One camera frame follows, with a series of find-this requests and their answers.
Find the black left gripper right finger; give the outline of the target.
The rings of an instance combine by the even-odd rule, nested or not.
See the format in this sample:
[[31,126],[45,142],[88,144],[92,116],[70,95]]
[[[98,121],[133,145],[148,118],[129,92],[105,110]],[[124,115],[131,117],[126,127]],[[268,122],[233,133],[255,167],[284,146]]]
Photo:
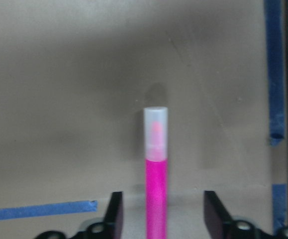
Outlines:
[[203,193],[203,218],[212,239],[288,239],[288,226],[271,235],[248,220],[234,219],[214,191]]

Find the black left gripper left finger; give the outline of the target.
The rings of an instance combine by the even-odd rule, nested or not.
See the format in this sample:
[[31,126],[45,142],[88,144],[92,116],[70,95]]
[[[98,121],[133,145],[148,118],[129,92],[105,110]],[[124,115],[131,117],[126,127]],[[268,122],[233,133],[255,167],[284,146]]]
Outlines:
[[77,232],[71,239],[120,239],[123,228],[123,192],[113,192],[104,218]]

